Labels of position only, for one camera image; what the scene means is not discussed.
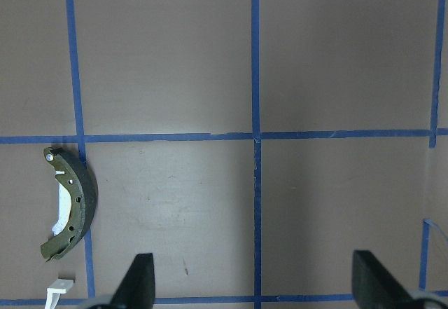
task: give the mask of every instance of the white plastic clip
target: white plastic clip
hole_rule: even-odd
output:
[[[73,280],[57,279],[47,288],[45,309],[55,309],[61,294],[66,294],[73,287]]]

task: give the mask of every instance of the white plastic object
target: white plastic object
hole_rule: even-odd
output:
[[[73,280],[57,279],[47,288],[45,309],[55,309],[61,294],[66,294],[73,287]]]
[[[63,171],[56,171],[56,174],[64,174]],[[70,193],[66,188],[63,187],[62,184],[59,183],[59,217],[57,219],[57,223],[53,225],[51,230],[53,234],[56,236],[62,232],[67,223],[69,222],[71,210],[71,199]]]

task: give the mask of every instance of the black object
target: black object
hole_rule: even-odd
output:
[[[151,309],[155,300],[153,254],[137,254],[110,303],[89,309]]]
[[[370,251],[354,251],[351,290],[360,309],[448,309],[437,299],[412,298]]]

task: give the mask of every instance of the dark green brake shoe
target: dark green brake shoe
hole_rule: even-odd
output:
[[[56,170],[59,182],[59,220],[53,226],[54,237],[41,245],[48,260],[62,258],[88,231],[97,206],[97,194],[88,171],[81,161],[62,148],[45,148],[43,155]]]

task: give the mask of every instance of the vertical blue tape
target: vertical blue tape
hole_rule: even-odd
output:
[[[439,89],[440,89],[440,74],[442,73],[442,47],[443,47],[444,25],[445,25],[445,0],[438,0],[437,28],[435,33],[433,96],[431,100],[431,120],[430,120],[431,134],[429,137],[430,148],[434,148],[437,141]]]
[[[419,276],[420,290],[426,289],[426,272],[428,270],[429,229],[430,225],[427,222],[427,219],[424,219],[423,233],[421,236],[421,251],[420,251],[420,276]]]
[[[260,0],[251,0],[251,61],[252,61],[252,137],[254,159],[254,278],[253,291],[255,309],[261,309],[262,268],[261,268],[261,135],[260,135]]]
[[[76,41],[75,4],[74,0],[65,0],[67,13],[67,30],[69,34],[69,50],[71,65],[71,84],[73,88],[73,104],[75,110],[76,138],[79,158],[87,165],[85,154],[83,105],[81,103],[81,82],[78,66],[78,43]],[[95,297],[95,277],[93,271],[92,236],[90,230],[84,235],[85,272],[87,274],[87,294]]]

